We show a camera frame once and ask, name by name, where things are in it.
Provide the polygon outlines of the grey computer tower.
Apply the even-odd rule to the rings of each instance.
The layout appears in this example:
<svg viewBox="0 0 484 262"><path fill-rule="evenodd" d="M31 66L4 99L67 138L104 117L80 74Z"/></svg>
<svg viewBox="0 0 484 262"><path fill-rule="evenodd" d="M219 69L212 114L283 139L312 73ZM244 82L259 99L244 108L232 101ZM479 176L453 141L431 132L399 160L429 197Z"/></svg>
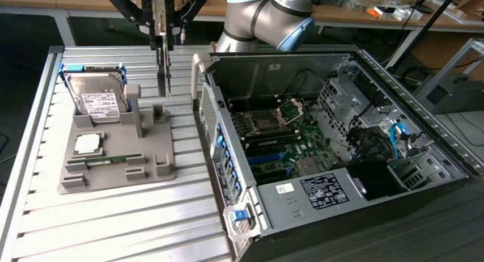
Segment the grey computer tower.
<svg viewBox="0 0 484 262"><path fill-rule="evenodd" d="M419 87L415 96L433 115L484 111L484 81L465 74L445 75L431 90Z"/></svg>

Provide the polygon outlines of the black RAM stick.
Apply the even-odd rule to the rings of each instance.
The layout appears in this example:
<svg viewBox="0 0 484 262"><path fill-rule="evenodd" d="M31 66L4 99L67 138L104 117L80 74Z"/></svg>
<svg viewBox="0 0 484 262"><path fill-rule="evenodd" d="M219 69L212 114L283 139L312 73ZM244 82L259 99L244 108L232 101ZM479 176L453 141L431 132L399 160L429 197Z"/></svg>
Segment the black RAM stick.
<svg viewBox="0 0 484 262"><path fill-rule="evenodd" d="M301 140L300 137L296 138L269 138L263 140L252 140L245 143L245 150L263 149L275 146L284 146L295 144Z"/></svg>

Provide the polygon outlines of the orange white box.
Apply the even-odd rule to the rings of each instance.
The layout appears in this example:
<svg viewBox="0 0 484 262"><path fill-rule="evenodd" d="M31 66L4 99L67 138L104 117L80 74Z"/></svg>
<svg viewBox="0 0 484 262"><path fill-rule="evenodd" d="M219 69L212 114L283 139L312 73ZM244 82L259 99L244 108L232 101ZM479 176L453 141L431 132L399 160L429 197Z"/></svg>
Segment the orange white box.
<svg viewBox="0 0 484 262"><path fill-rule="evenodd" d="M376 19L391 19L395 11L395 7L375 6L367 9L367 14Z"/></svg>

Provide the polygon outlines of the metal socket cover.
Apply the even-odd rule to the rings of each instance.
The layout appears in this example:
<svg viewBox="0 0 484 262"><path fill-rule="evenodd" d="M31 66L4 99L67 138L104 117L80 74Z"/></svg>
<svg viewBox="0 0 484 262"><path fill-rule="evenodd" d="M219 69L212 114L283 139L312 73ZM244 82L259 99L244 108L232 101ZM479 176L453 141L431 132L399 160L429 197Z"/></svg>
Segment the metal socket cover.
<svg viewBox="0 0 484 262"><path fill-rule="evenodd" d="M303 115L303 104L291 98L276 110L275 115L279 122L287 126L295 122Z"/></svg>

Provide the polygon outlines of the silver CPU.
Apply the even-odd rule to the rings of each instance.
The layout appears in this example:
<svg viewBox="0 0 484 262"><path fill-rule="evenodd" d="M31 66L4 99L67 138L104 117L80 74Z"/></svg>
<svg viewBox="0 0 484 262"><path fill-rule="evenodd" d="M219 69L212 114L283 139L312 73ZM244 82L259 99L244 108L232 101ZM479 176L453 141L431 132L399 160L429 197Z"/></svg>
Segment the silver CPU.
<svg viewBox="0 0 484 262"><path fill-rule="evenodd" d="M75 152L79 154L93 153L100 148L100 140L99 134L83 134L77 136Z"/></svg>

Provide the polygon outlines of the CPU socket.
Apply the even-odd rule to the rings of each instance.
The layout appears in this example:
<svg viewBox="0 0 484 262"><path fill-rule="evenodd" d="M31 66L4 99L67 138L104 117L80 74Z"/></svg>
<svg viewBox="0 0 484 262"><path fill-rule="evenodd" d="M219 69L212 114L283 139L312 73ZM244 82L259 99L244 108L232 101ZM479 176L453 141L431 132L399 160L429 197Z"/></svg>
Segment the CPU socket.
<svg viewBox="0 0 484 262"><path fill-rule="evenodd" d="M256 134L280 129L280 123L271 110L253 111L247 114L251 131Z"/></svg>

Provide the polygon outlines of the grey power supply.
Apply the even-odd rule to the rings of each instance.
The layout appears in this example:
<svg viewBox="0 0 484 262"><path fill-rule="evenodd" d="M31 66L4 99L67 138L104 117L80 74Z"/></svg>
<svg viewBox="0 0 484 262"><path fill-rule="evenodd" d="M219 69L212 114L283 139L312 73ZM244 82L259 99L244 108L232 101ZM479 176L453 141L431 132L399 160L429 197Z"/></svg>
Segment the grey power supply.
<svg viewBox="0 0 484 262"><path fill-rule="evenodd" d="M321 221L369 205L348 170L340 168L257 187L269 226L276 231Z"/></svg>

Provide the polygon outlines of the grey chipset heatsink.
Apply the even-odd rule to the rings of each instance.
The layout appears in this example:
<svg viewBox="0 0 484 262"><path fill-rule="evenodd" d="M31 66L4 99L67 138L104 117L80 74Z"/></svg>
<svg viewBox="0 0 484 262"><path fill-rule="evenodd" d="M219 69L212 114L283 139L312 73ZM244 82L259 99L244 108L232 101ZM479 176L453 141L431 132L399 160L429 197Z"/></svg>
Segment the grey chipset heatsink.
<svg viewBox="0 0 484 262"><path fill-rule="evenodd" d="M324 172L324 168L316 163L313 157L304 157L296 161L297 172L301 176L313 175Z"/></svg>

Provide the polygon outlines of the perforated metal disk bay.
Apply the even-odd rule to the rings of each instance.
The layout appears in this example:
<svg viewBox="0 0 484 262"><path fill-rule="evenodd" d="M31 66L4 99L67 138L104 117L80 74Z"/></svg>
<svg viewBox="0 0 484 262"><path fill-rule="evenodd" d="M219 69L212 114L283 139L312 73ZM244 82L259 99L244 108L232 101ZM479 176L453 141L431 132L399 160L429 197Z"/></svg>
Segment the perforated metal disk bay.
<svg viewBox="0 0 484 262"><path fill-rule="evenodd" d="M356 86L356 80L356 75L329 78L317 98L319 126L340 141L352 128L372 124L375 105Z"/></svg>

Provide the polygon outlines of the grey parts rack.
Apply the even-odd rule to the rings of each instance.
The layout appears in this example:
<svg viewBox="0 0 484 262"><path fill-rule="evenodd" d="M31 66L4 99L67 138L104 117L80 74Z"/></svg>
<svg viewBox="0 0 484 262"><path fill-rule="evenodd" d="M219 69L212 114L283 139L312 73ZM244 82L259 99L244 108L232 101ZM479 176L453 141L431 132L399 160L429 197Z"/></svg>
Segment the grey parts rack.
<svg viewBox="0 0 484 262"><path fill-rule="evenodd" d="M57 192L99 191L175 179L175 157L169 113L163 105L141 109L140 86L128 84L125 97L132 110L121 114L119 122L93 123L87 115L72 117ZM93 153L75 152L77 136L100 135L100 148ZM140 154L127 163L87 165L69 160Z"/></svg>

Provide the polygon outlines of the hard disk with blue carrier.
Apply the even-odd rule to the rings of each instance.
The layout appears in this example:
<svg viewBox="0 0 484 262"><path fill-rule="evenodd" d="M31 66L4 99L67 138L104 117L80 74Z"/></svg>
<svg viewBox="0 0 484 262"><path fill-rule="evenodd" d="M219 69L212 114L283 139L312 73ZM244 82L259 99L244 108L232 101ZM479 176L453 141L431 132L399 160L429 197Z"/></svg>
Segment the hard disk with blue carrier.
<svg viewBox="0 0 484 262"><path fill-rule="evenodd" d="M124 94L127 70L117 66L59 64L59 77L71 94L77 115L89 116L93 123L119 122L131 111Z"/></svg>

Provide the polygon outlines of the green RAM stick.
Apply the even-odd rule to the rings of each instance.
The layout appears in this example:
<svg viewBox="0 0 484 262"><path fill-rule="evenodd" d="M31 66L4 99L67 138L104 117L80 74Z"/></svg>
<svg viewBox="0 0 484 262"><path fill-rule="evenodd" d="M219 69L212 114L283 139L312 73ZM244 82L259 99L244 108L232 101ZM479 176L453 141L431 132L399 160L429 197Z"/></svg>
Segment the green RAM stick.
<svg viewBox="0 0 484 262"><path fill-rule="evenodd" d="M84 158L69 160L69 163L85 163L87 165L104 165L104 164L120 164L127 163L127 159L139 157L140 154L128 154L113 157Z"/></svg>

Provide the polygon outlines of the green motherboard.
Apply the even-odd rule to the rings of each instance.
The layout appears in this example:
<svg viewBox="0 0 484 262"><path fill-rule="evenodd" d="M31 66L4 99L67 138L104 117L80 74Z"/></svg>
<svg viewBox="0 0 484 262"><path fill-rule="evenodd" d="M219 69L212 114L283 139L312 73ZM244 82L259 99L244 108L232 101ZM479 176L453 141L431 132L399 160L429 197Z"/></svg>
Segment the green motherboard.
<svg viewBox="0 0 484 262"><path fill-rule="evenodd" d="M292 97L287 97L283 99L276 97L272 100L249 102L251 112L271 110L275 114L275 110L291 98ZM295 99L303 104L304 115L287 126L280 123L279 130L264 132L261 134L256 134L251 131L247 121L247 105L235 103L231 109L232 123L237 132L245 157L248 158L287 152L281 161L249 165L257 185L301 177L297 172L296 161L304 157L313 157L316 163L320 164L325 171L331 170L332 166L341 161L337 153L331 148L331 140L323 135L317 128L317 121L313 117L316 109L309 107L303 99ZM295 144L255 150L244 149L245 143L252 140L296 137L300 137L301 140Z"/></svg>

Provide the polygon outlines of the graphics card with metal bracket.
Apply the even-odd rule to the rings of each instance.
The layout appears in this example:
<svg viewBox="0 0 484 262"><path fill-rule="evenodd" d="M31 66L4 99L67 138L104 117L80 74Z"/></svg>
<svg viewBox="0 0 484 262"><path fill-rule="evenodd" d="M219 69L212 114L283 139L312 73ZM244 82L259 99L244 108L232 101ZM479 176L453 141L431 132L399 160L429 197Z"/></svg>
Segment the graphics card with metal bracket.
<svg viewBox="0 0 484 262"><path fill-rule="evenodd" d="M165 1L153 0L153 30L155 30L155 46L156 46L156 62L157 62L157 78L159 90L161 97L169 97L169 43L171 29L167 22Z"/></svg>

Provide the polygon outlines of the metal slat table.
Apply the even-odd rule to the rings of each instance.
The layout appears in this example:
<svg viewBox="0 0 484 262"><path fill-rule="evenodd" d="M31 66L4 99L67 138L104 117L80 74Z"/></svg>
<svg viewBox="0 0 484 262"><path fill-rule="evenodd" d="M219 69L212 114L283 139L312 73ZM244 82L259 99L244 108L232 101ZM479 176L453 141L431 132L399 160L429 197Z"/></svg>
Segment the metal slat table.
<svg viewBox="0 0 484 262"><path fill-rule="evenodd" d="M232 261L227 216L208 159L199 104L192 98L192 59L209 46L169 54L172 96L148 86L155 52L148 47L55 47L0 206L0 262ZM96 192L55 189L73 105L55 70L60 63L124 64L143 85L144 104L163 103L172 118L176 178Z"/></svg>

